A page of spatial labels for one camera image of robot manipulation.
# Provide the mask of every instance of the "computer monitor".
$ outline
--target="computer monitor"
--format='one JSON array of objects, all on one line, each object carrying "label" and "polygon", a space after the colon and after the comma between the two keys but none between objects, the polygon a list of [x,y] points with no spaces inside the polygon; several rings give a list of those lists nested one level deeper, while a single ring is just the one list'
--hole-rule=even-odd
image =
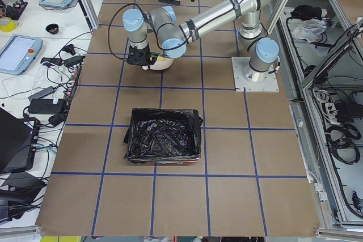
[{"label": "computer monitor", "polygon": [[[37,119],[29,123],[37,125]],[[29,170],[33,166],[38,136],[37,130],[26,125],[24,120],[0,108],[0,173],[15,173]]]}]

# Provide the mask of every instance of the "yellow tape roll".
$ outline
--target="yellow tape roll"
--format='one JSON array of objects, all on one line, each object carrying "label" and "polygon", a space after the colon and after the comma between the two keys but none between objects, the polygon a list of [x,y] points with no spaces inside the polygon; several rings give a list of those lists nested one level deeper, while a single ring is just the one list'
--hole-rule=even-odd
[{"label": "yellow tape roll", "polygon": [[16,24],[9,17],[0,18],[0,31],[10,32],[16,28]]}]

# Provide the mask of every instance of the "bin lined with black bag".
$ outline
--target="bin lined with black bag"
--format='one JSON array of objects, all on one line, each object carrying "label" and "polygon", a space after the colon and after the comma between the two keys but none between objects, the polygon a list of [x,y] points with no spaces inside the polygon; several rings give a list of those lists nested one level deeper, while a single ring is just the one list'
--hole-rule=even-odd
[{"label": "bin lined with black bag", "polygon": [[200,158],[203,120],[197,110],[132,110],[124,142],[132,163],[195,162]]}]

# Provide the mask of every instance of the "mounting plate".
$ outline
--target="mounting plate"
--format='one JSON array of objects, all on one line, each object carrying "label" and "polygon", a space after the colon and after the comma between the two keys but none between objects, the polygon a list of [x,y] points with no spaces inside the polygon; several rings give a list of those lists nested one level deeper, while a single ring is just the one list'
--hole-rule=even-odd
[{"label": "mounting plate", "polygon": [[274,73],[268,74],[267,79],[261,83],[252,83],[244,78],[242,75],[242,69],[248,65],[249,61],[250,57],[232,57],[236,92],[243,92],[245,90],[246,92],[279,92],[276,75]]}]

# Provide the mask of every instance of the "light blue cap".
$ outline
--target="light blue cap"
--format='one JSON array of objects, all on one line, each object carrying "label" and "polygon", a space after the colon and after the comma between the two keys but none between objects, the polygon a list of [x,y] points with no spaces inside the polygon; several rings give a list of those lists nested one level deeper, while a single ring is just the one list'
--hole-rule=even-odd
[{"label": "light blue cap", "polygon": [[256,46],[257,56],[266,63],[276,60],[279,52],[278,44],[270,38],[262,38]]},{"label": "light blue cap", "polygon": [[175,11],[171,6],[165,6],[162,7],[164,10],[166,10],[171,18],[171,21],[173,24],[176,23],[176,15],[175,15]]},{"label": "light blue cap", "polygon": [[141,11],[138,9],[127,10],[123,15],[123,22],[126,31],[132,32],[138,30],[143,24]]},{"label": "light blue cap", "polygon": [[[170,38],[168,40],[165,40],[162,46],[165,49],[175,48],[181,45],[183,42],[184,41],[179,38]],[[173,50],[165,50],[166,54],[173,59],[181,57],[185,53],[185,51],[187,51],[187,45],[185,44]]]}]

